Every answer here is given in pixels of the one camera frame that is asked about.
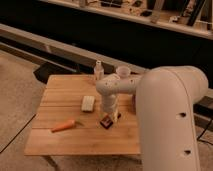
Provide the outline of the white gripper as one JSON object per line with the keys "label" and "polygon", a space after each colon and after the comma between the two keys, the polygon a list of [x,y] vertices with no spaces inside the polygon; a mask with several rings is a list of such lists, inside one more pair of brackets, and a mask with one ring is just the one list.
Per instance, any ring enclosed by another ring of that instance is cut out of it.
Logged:
{"label": "white gripper", "polygon": [[[116,95],[102,96],[101,97],[101,111],[104,114],[113,114],[113,121],[118,121],[118,112],[117,110],[118,98]],[[108,119],[108,115],[105,115],[101,121],[106,121]]]}

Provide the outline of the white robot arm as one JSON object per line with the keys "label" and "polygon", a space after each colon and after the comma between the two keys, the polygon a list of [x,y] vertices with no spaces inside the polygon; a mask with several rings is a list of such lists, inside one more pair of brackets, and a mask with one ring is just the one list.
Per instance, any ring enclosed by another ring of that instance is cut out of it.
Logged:
{"label": "white robot arm", "polygon": [[111,74],[96,83],[102,109],[116,105],[113,94],[133,94],[143,171],[201,171],[193,105],[208,90],[194,66],[164,66],[121,79]]}

